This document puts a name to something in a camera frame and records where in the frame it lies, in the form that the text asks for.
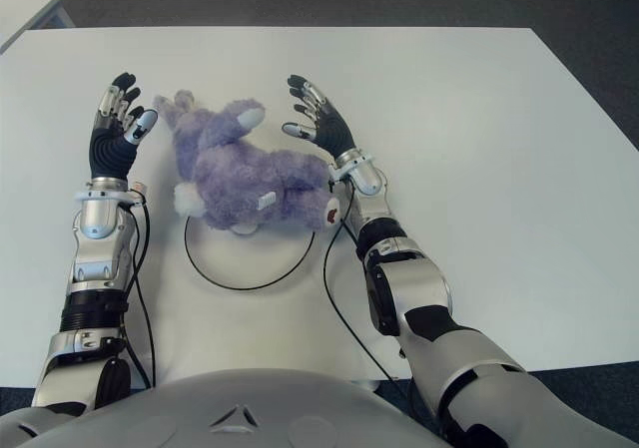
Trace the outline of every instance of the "white table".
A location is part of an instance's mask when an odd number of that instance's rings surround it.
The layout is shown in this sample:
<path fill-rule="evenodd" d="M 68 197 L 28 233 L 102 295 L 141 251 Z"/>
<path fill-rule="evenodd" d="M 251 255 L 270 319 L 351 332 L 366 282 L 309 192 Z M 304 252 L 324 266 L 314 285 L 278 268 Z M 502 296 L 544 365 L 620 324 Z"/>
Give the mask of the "white table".
<path fill-rule="evenodd" d="M 15 49 L 0 60 L 0 385 L 33 385 L 57 330 L 90 126 L 105 85 L 123 70 L 138 76 L 147 105 L 181 88 L 214 109 L 256 97 L 267 118 L 253 142 L 320 154 L 280 131 L 295 118 L 286 77 L 308 76 L 376 155 L 396 215 L 446 273 L 459 323 L 531 370 L 639 357 L 639 154 L 530 30 L 74 29 L 30 31 Z M 57 64 L 38 64 L 45 50 Z M 144 141 L 131 180 L 150 188 L 142 281 L 161 381 L 240 367 L 380 378 L 322 291 L 329 233 L 280 285 L 225 291 L 187 262 L 164 123 Z M 214 240 L 205 231 L 194 251 L 226 281 L 229 270 L 237 282 L 259 281 L 307 236 L 262 230 L 251 241 Z M 392 374 L 408 376 L 394 340 L 370 325 L 347 237 L 328 271 L 354 329 Z M 132 304 L 129 332 L 144 352 Z"/>
<path fill-rule="evenodd" d="M 0 0 L 0 54 L 28 29 L 75 27 L 62 0 Z"/>

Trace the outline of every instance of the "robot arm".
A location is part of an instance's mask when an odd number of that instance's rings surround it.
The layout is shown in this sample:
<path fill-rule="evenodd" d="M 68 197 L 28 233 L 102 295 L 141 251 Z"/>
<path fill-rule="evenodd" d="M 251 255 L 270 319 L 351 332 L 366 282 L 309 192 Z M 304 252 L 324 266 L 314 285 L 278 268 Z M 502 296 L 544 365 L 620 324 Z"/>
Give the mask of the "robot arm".
<path fill-rule="evenodd" d="M 138 144 L 157 120 L 155 111 L 142 107 L 127 114 L 140 94 L 130 90 L 135 81 L 132 74 L 117 77 L 96 114 L 89 150 L 92 179 L 76 195 L 82 209 L 73 221 L 77 249 L 60 330 L 51 338 L 32 408 L 0 422 L 0 437 L 8 446 L 129 395 L 129 366 L 118 355 L 127 342 L 122 320 L 133 281 L 131 207 L 144 196 L 129 191 L 127 174 Z"/>
<path fill-rule="evenodd" d="M 636 446 L 574 412 L 488 337 L 453 320 L 446 280 L 393 216 L 372 157 L 318 88 L 300 76 L 289 84 L 305 103 L 296 110 L 315 127 L 283 130 L 329 151 L 333 178 L 352 185 L 348 221 L 372 322 L 397 339 L 444 438 L 460 447 Z"/>

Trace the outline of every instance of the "purple stuffed animal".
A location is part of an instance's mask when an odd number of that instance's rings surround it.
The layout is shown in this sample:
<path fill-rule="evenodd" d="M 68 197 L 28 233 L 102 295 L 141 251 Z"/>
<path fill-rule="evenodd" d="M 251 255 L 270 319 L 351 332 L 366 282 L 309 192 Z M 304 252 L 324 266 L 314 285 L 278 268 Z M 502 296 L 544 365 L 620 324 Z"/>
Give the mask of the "purple stuffed animal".
<path fill-rule="evenodd" d="M 190 91 L 175 102 L 158 96 L 154 106 L 173 131 L 178 171 L 175 208 L 204 217 L 209 226 L 251 233 L 259 224 L 295 220 L 313 230 L 338 220 L 338 200 L 324 187 L 326 162 L 292 151 L 267 153 L 242 137 L 265 109 L 255 100 L 235 101 L 221 112 L 196 109 Z"/>

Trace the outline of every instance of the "black cable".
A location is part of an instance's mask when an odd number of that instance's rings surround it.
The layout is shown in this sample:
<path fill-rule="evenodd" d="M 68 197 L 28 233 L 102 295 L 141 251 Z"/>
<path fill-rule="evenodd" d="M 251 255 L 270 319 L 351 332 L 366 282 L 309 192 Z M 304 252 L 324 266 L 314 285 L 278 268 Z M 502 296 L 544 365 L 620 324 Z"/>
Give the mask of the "black cable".
<path fill-rule="evenodd" d="M 145 220 L 149 220 L 149 209 L 147 209 L 146 201 L 142 205 L 142 208 L 145 212 Z M 136 233 L 138 237 L 140 236 L 140 229 L 138 228 L 138 222 L 136 221 Z M 133 258 L 133 270 L 135 272 L 137 267 L 137 263 L 135 260 L 135 256 Z M 156 386 L 156 346 L 153 341 L 153 330 L 151 329 L 151 319 L 149 317 L 149 311 L 147 310 L 147 304 L 144 301 L 144 296 L 142 296 L 142 288 L 140 288 L 140 279 L 135 277 L 136 290 L 138 292 L 138 298 L 140 298 L 140 305 L 142 306 L 142 311 L 144 313 L 144 319 L 147 324 L 147 333 L 149 334 L 149 346 L 151 349 L 151 385 L 155 388 Z"/>
<path fill-rule="evenodd" d="M 125 346 L 127 348 L 127 352 L 129 353 L 129 356 L 131 357 L 131 360 L 133 361 L 133 364 L 135 365 L 136 369 L 138 370 L 138 372 L 140 373 L 140 376 L 142 377 L 142 380 L 145 384 L 145 386 L 147 388 L 151 388 L 151 386 L 156 386 L 156 354 L 155 354 L 155 344 L 153 341 L 153 331 L 151 329 L 151 320 L 149 318 L 149 312 L 147 310 L 147 305 L 144 301 L 144 297 L 142 295 L 142 289 L 140 287 L 140 280 L 138 277 L 138 274 L 140 272 L 140 269 L 142 267 L 142 263 L 144 262 L 144 259 L 146 257 L 147 254 L 147 248 L 149 246 L 149 239 L 151 237 L 151 217 L 149 216 L 149 209 L 147 208 L 147 200 L 145 198 L 145 196 L 134 190 L 131 189 L 132 192 L 135 192 L 136 194 L 138 194 L 141 198 L 142 198 L 142 208 L 144 210 L 144 216 L 145 216 L 145 223 L 146 223 L 146 227 L 145 227 L 145 241 L 144 241 L 144 245 L 143 245 L 143 249 L 142 249 L 142 254 L 140 255 L 140 259 L 137 260 L 137 255 L 138 255 L 138 247 L 140 244 L 140 227 L 138 225 L 138 220 L 136 219 L 136 217 L 131 213 L 131 210 L 129 210 L 129 213 L 132 215 L 133 217 L 133 221 L 135 223 L 135 227 L 136 227 L 136 244 L 133 250 L 133 275 L 131 276 L 131 280 L 129 281 L 129 285 L 127 286 L 126 289 L 126 294 L 127 294 L 127 299 L 129 297 L 129 293 L 131 292 L 131 289 L 133 287 L 133 284 L 136 285 L 137 288 L 137 292 L 138 292 L 138 297 L 140 298 L 140 304 L 142 305 L 142 310 L 144 312 L 144 317 L 145 317 L 145 321 L 147 324 L 147 330 L 149 333 L 149 344 L 151 347 L 151 365 L 152 365 L 152 379 L 153 379 L 153 383 L 150 382 L 149 380 L 149 375 L 147 374 L 146 370 L 144 369 L 144 366 L 142 365 L 142 363 L 140 362 L 138 356 L 136 355 L 135 350 L 133 349 L 133 346 L 131 345 L 131 341 L 129 340 L 129 337 L 127 335 L 127 330 L 126 330 L 126 326 L 125 326 L 125 321 L 124 321 L 124 314 L 122 314 L 122 316 L 120 317 L 120 330 L 122 332 L 122 337 L 125 341 Z"/>
<path fill-rule="evenodd" d="M 189 262 L 191 263 L 191 265 L 193 266 L 193 268 L 196 270 L 197 273 L 200 274 L 200 276 L 206 280 L 208 283 L 212 283 L 213 285 L 217 285 L 221 288 L 225 288 L 226 290 L 235 290 L 235 291 L 250 291 L 250 290 L 257 290 L 260 288 L 265 288 L 267 286 L 273 285 L 283 279 L 285 279 L 287 276 L 289 276 L 291 273 L 293 273 L 301 264 L 302 262 L 305 260 L 305 258 L 307 257 L 307 255 L 309 254 L 309 252 L 311 251 L 311 247 L 313 246 L 313 242 L 316 239 L 316 233 L 313 232 L 313 234 L 311 235 L 311 240 L 309 241 L 309 245 L 307 246 L 307 249 L 305 250 L 304 254 L 300 257 L 300 259 L 298 260 L 298 262 L 293 265 L 293 267 L 287 271 L 284 275 L 279 276 L 278 278 L 276 278 L 273 281 L 270 281 L 268 283 L 263 283 L 261 285 L 256 285 L 256 286 L 247 286 L 245 288 L 242 287 L 238 287 L 238 286 L 230 286 L 230 285 L 225 285 L 223 283 L 220 283 L 218 281 L 213 280 L 212 278 L 210 278 L 208 275 L 206 275 L 195 263 L 195 261 L 193 260 L 193 257 L 191 256 L 191 252 L 189 251 L 189 243 L 188 243 L 188 230 L 189 230 L 189 222 L 191 221 L 190 217 L 187 217 L 187 221 L 184 224 L 184 248 L 187 251 L 187 257 L 189 258 Z"/>
<path fill-rule="evenodd" d="M 142 268 L 144 259 L 147 256 L 147 248 L 149 248 L 149 239 L 151 238 L 151 218 L 149 217 L 149 209 L 147 209 L 147 198 L 144 197 L 144 194 L 136 191 L 135 189 L 130 189 L 130 191 L 135 192 L 142 198 L 142 208 L 144 209 L 144 222 L 146 224 L 146 227 L 145 227 L 144 245 L 142 246 L 142 254 L 140 255 L 140 259 L 138 260 L 137 264 L 134 263 L 133 276 L 131 277 L 131 280 L 129 281 L 129 285 L 127 286 L 127 290 L 126 290 L 127 296 L 129 295 L 129 293 L 131 293 L 131 288 L 133 288 L 133 283 L 138 278 L 138 272 L 140 271 L 140 268 Z"/>
<path fill-rule="evenodd" d="M 350 239 L 352 240 L 352 242 L 355 244 L 355 246 L 357 246 L 357 237 L 352 232 L 352 230 L 350 229 L 350 227 L 348 226 L 348 224 L 346 222 L 343 223 L 343 227 L 348 232 L 348 235 L 350 236 Z"/>
<path fill-rule="evenodd" d="M 417 414 L 417 410 L 415 408 L 415 388 L 415 379 L 410 378 L 410 381 L 408 382 L 408 393 L 406 394 L 406 401 L 408 402 L 408 415 L 410 415 L 410 418 L 412 418 L 413 420 L 418 420 L 419 415 Z"/>
<path fill-rule="evenodd" d="M 131 342 L 129 341 L 129 336 L 127 335 L 127 329 L 124 326 L 124 315 L 120 317 L 120 332 L 122 334 L 122 339 L 124 340 L 125 347 L 127 348 L 127 353 L 129 353 L 129 356 L 131 357 L 131 361 L 133 361 L 133 364 L 135 365 L 136 369 L 140 373 L 140 376 L 142 377 L 142 381 L 144 382 L 144 386 L 147 388 L 151 388 L 151 382 L 149 381 L 149 376 L 147 375 L 147 372 L 145 371 L 144 366 L 142 366 L 142 363 L 140 363 L 140 360 L 138 359 L 138 355 L 136 355 L 136 352 L 133 350 L 133 346 L 131 346 Z"/>
<path fill-rule="evenodd" d="M 377 368 L 379 368 L 379 371 L 381 371 L 384 374 L 384 376 L 388 379 L 388 381 L 390 383 L 392 383 L 392 386 L 397 390 L 397 392 L 401 395 L 401 397 L 404 398 L 404 399 L 407 399 L 406 394 L 401 389 L 401 387 L 397 384 L 397 382 L 395 380 L 392 379 L 392 377 L 384 369 L 384 367 L 381 366 L 381 364 L 377 361 L 377 359 L 374 357 L 374 355 L 372 353 L 370 353 L 368 348 L 366 348 L 366 345 L 363 344 L 363 342 L 359 339 L 359 337 L 354 332 L 354 330 L 352 329 L 350 324 L 343 317 L 343 315 L 341 314 L 341 311 L 339 310 L 339 308 L 337 307 L 334 299 L 332 298 L 332 295 L 330 294 L 330 289 L 328 288 L 328 282 L 326 281 L 326 265 L 327 265 L 327 262 L 328 262 L 328 255 L 330 254 L 330 249 L 332 248 L 332 246 L 334 245 L 335 241 L 337 240 L 337 236 L 341 232 L 341 229 L 345 226 L 344 220 L 348 217 L 348 214 L 350 213 L 350 207 L 352 206 L 352 200 L 354 199 L 354 196 L 355 196 L 355 188 L 353 187 L 352 188 L 352 192 L 350 194 L 350 201 L 348 202 L 348 208 L 346 209 L 346 212 L 345 212 L 345 214 L 343 216 L 343 219 L 341 219 L 341 221 L 339 223 L 339 227 L 335 231 L 335 234 L 332 236 L 332 239 L 330 240 L 330 243 L 328 244 L 328 248 L 326 249 L 326 253 L 325 253 L 324 257 L 323 257 L 323 268 L 322 268 L 323 288 L 324 288 L 324 290 L 326 292 L 326 295 L 328 296 L 328 300 L 330 301 L 330 304 L 332 305 L 332 308 L 335 310 L 335 313 L 337 314 L 337 316 L 341 320 L 341 323 L 343 323 L 343 325 L 350 332 L 350 334 L 355 339 L 355 341 L 359 344 L 361 349 L 366 353 L 366 355 L 368 355 L 368 358 L 370 358 L 370 360 L 377 366 Z"/>

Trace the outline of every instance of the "floor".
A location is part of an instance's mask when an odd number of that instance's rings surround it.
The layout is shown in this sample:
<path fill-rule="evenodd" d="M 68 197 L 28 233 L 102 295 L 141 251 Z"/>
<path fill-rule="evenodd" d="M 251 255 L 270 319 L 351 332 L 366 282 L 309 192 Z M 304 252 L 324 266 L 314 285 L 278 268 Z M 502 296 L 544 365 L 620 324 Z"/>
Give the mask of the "floor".
<path fill-rule="evenodd" d="M 639 0 L 66 0 L 65 7 L 79 27 L 531 27 L 639 148 Z M 639 442 L 639 362 L 535 376 Z M 405 408 L 389 384 L 379 392 Z M 0 389 L 0 413 L 24 406 L 31 393 Z"/>

